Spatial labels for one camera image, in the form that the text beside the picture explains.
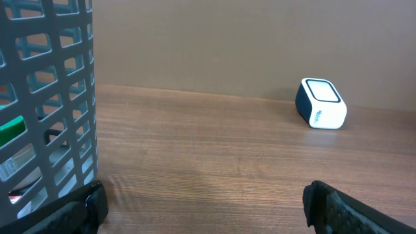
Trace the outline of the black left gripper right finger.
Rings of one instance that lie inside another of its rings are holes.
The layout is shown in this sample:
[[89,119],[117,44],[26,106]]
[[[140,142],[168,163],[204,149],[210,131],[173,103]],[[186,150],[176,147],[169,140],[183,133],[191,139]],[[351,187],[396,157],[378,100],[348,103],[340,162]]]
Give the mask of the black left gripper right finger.
[[306,186],[302,201],[306,222],[316,233],[415,234],[408,226],[359,200],[315,180]]

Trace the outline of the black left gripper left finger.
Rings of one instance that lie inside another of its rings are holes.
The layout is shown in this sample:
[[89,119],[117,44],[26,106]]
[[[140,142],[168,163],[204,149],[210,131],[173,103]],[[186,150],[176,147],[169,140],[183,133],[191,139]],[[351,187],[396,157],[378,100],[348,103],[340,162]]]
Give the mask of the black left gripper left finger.
[[108,213],[105,187],[95,180],[2,226],[1,234],[97,233]]

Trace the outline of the green-lidded white jar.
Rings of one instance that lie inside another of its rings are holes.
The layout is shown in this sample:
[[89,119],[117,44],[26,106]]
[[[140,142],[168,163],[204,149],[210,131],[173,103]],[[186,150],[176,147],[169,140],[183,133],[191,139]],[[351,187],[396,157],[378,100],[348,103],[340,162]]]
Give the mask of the green-lidded white jar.
[[[18,135],[26,130],[25,123],[21,116],[11,120],[5,125],[1,126],[1,146],[9,143]],[[29,162],[35,156],[31,144],[22,147],[13,156],[10,156],[5,162],[1,163],[1,181],[8,179],[14,172],[17,172],[25,163]],[[40,169],[35,168],[25,179],[20,181],[12,192],[25,189],[32,185],[41,176]]]

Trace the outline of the white barcode scanner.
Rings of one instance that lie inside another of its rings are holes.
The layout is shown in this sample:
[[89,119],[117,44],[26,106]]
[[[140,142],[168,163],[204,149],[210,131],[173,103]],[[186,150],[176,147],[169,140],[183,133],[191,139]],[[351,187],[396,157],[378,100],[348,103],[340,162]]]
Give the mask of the white barcode scanner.
[[348,112],[333,83],[310,77],[301,80],[295,106],[306,123],[315,129],[339,129]]

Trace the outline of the grey plastic mesh basket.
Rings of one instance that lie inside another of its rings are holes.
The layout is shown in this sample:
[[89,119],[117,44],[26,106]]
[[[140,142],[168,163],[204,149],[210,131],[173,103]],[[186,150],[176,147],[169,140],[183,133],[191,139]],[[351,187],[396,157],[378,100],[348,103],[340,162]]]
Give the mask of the grey plastic mesh basket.
[[98,173],[92,2],[1,2],[1,124],[23,129],[1,144],[1,224],[91,182]]

